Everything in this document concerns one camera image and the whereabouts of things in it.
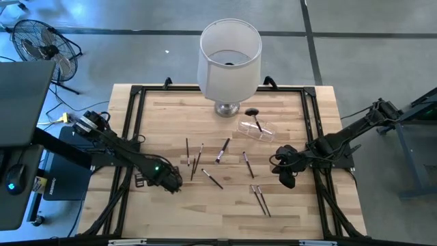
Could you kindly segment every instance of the lamp stand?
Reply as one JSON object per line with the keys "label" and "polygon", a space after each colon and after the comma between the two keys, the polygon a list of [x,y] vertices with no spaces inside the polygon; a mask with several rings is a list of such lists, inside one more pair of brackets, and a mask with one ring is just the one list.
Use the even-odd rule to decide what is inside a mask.
{"label": "lamp stand", "polygon": [[240,103],[219,103],[216,102],[214,105],[214,110],[216,113],[225,118],[232,117],[237,114],[238,110],[240,109]]}

